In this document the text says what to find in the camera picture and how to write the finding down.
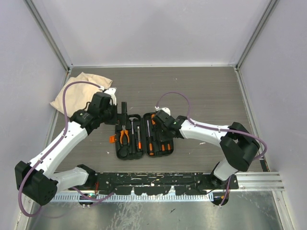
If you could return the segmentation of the orange black needle nose pliers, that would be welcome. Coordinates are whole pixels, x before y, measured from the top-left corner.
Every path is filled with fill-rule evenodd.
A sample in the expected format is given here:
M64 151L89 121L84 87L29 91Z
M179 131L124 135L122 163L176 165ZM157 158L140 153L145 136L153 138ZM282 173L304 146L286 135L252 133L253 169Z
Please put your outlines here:
M122 146L129 145L130 144L130 137L129 132L126 129L125 125L122 125L122 130L120 131L120 138L119 138L120 144Z

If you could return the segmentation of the orange handle black shaft screwdriver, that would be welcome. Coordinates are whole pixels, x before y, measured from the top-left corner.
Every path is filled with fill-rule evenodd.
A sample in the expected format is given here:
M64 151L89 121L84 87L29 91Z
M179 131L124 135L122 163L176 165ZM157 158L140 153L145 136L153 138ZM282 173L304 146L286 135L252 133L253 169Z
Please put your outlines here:
M151 114L151 123L153 126L156 125L156 122L154 121L154 117L155 117L155 114Z

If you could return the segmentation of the black orange grip screwdriver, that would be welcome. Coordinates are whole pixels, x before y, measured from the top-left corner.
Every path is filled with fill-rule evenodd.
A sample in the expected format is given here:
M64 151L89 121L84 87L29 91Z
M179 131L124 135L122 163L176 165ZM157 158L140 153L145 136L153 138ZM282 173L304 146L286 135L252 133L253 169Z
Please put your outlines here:
M146 120L147 123L147 131L148 131L148 144L149 144L149 155L153 156L154 155L154 148L153 148L153 144L152 144L152 137L151 137L151 133L150 133L150 125L149 125L149 120Z

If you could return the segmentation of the black plastic tool case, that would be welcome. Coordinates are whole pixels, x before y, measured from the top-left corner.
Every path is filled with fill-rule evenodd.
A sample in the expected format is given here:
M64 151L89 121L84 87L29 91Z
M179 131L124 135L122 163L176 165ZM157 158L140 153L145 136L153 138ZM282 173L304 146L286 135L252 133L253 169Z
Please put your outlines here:
M127 122L126 122L126 129L129 132L130 137L130 144L122 146L120 144L120 131L121 128L115 127L115 134L109 138L110 143L115 144L116 156L120 160L138 160L143 157L143 155L148 155L151 158L154 157L163 157L168 156L173 153L174 151L174 142L173 140L169 141L160 141L158 132L156 129L156 125L153 126L151 123L151 114L155 114L155 112L146 113L143 116L139 114L128 115L127 114ZM129 121L130 116L135 116L139 119L138 122L134 124L134 135L131 133L131 123ZM149 120L150 125L150 133L152 137L152 144L154 149L154 155L149 155L149 144L148 144L148 131L147 131L147 123L146 120ZM142 149L138 149L138 137L137 137L137 126L140 126L141 129L141 142L142 142ZM165 145L165 151L162 151L161 144ZM170 144L171 150L167 149L167 144Z

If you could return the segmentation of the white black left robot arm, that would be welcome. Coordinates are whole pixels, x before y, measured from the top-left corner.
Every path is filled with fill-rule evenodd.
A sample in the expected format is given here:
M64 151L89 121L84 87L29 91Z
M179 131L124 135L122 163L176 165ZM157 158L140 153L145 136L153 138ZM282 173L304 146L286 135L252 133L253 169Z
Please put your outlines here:
M87 110L76 111L64 130L41 153L28 163L20 161L15 166L19 192L44 206L63 190L79 185L85 190L95 187L96 172L83 164L65 172L56 173L55 170L71 150L101 123L116 124L115 93L116 88L95 93Z

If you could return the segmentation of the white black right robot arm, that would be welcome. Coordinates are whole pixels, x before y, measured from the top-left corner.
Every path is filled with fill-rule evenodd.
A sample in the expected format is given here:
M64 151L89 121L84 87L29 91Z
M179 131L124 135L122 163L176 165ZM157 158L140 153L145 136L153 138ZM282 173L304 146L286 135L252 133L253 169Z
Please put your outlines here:
M224 158L210 174L211 185L217 189L226 185L232 174L246 172L260 149L256 138L238 122L230 126L217 126L185 116L174 118L163 110L156 112L152 120L163 141L173 138L196 139L221 148Z

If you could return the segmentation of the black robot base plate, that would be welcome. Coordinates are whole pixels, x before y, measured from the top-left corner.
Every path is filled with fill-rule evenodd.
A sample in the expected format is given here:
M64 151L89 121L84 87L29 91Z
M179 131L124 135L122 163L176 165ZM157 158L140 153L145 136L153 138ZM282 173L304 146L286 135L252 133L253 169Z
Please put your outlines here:
M116 195L137 196L147 194L166 195L171 189L175 195L205 195L211 190L224 190L227 183L214 185L211 176L202 172L162 172L162 173L133 173L133 172L104 172L92 177L90 185L79 185L80 191L94 190L100 195L115 193Z

